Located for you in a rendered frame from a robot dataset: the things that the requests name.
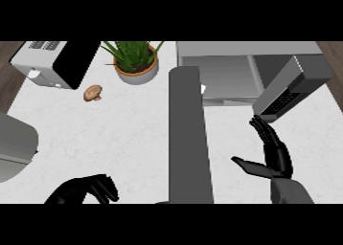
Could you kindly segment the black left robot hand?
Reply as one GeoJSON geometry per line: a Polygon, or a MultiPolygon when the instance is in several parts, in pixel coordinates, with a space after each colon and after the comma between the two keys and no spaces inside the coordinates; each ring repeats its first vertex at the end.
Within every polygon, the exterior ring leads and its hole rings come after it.
{"type": "Polygon", "coordinates": [[[52,192],[46,204],[83,204],[89,194],[101,204],[120,200],[116,183],[107,174],[90,175],[65,181],[52,192]]]}

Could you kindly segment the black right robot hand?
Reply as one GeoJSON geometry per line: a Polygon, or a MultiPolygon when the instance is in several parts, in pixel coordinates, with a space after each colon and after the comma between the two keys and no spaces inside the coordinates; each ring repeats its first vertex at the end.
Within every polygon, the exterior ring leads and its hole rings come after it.
{"type": "Polygon", "coordinates": [[[291,155],[287,145],[281,141],[273,127],[269,125],[269,123],[262,119],[259,115],[254,115],[254,117],[251,118],[250,125],[256,129],[263,142],[265,163],[262,164],[253,161],[247,161],[237,156],[234,156],[231,160],[248,174],[257,177],[263,177],[268,179],[291,179],[291,155]]]}

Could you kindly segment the grey microwave body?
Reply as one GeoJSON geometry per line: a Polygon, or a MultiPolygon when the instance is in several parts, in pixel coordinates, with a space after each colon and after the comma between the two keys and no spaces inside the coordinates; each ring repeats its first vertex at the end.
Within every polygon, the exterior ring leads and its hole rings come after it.
{"type": "Polygon", "coordinates": [[[179,41],[178,66],[206,86],[206,106],[253,107],[273,123],[332,78],[313,41],[179,41]]]}

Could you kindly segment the grey rounded appliance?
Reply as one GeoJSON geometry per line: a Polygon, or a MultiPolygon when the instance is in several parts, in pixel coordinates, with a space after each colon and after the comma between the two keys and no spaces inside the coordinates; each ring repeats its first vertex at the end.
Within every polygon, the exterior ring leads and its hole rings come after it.
{"type": "Polygon", "coordinates": [[[0,112],[0,183],[11,180],[26,169],[37,147],[36,128],[0,112]]]}

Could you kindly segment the brown mushroom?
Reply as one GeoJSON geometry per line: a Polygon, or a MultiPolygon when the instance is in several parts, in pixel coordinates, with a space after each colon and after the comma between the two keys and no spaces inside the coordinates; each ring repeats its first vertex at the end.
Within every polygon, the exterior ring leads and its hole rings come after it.
{"type": "Polygon", "coordinates": [[[85,91],[85,101],[101,100],[102,87],[90,85],[85,91]]]}

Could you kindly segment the white toaster oven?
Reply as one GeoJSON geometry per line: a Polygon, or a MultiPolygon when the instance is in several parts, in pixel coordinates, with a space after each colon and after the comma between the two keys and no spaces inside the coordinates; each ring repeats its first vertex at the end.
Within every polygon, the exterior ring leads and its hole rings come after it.
{"type": "Polygon", "coordinates": [[[77,90],[99,41],[26,41],[9,63],[40,86],[77,90]]]}

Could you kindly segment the potted green plant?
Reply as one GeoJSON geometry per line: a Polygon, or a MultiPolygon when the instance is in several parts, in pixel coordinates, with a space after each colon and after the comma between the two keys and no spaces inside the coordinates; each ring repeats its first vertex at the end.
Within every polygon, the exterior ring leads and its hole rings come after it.
{"type": "Polygon", "coordinates": [[[142,85],[154,79],[161,45],[163,42],[154,47],[150,41],[117,41],[116,44],[104,41],[99,45],[114,58],[111,66],[124,83],[142,85]]]}

